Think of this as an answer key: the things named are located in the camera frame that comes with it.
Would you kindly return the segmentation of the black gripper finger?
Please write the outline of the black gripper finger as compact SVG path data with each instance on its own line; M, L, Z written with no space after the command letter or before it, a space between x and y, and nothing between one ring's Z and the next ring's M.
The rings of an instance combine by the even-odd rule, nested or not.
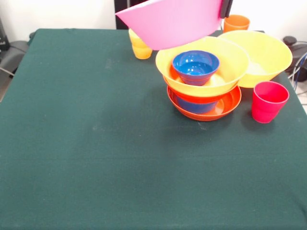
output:
M220 7L220 18L227 18L230 15L233 0L222 0Z

